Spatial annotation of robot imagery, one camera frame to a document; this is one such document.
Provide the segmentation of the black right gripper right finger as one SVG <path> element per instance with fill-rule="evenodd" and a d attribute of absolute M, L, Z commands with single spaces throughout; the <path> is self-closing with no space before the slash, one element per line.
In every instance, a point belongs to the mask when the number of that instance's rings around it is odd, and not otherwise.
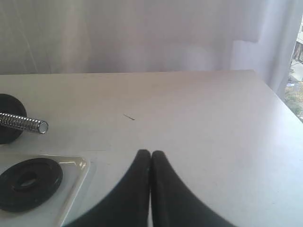
<path fill-rule="evenodd" d="M 163 151 L 151 156 L 151 213 L 154 227 L 232 227 L 182 182 Z"/>

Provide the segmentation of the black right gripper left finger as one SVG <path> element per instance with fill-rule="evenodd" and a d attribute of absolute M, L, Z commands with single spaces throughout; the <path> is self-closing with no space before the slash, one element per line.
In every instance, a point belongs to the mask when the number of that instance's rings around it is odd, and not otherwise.
<path fill-rule="evenodd" d="M 68 227 L 148 226 L 151 154 L 141 149 L 119 183 Z"/>

